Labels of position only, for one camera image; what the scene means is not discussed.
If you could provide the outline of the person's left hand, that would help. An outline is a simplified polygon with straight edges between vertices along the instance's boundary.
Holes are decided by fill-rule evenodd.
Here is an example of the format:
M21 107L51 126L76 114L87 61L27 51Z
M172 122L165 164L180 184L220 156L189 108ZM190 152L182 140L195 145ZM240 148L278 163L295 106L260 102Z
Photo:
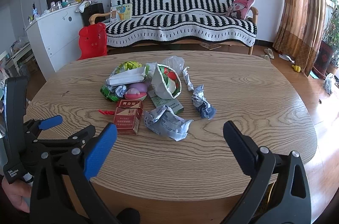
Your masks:
M31 198L32 186L22 180L16 180L12 184L9 184L4 177L2 180L2 188L9 201L16 209L25 213L30 213L30 207L25 199Z

